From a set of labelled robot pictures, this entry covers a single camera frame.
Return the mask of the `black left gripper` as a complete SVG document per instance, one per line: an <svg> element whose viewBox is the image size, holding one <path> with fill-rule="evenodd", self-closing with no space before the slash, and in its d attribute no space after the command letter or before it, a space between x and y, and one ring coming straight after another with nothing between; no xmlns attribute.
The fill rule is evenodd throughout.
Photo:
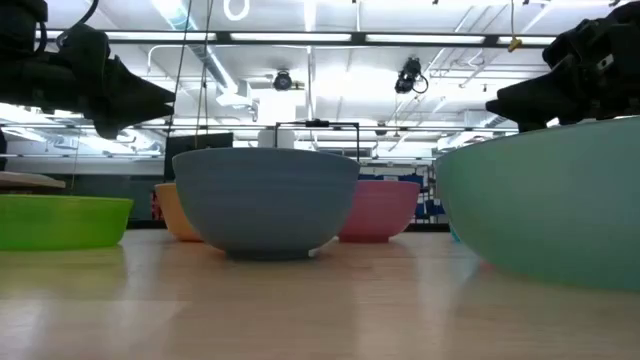
<svg viewBox="0 0 640 360"><path fill-rule="evenodd" d="M80 112L109 140L129 126L173 114L174 92L109 55L107 35L86 25L71 28L57 52L35 49L33 25L3 26L1 101Z"/></svg>

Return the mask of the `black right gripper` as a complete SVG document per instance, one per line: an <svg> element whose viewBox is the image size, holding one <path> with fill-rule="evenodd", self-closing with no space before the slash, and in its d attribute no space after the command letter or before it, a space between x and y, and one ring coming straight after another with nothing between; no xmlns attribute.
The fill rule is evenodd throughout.
<svg viewBox="0 0 640 360"><path fill-rule="evenodd" d="M584 19L543 51L551 72L499 89L485 108L518 113L520 133L639 111L639 18Z"/></svg>

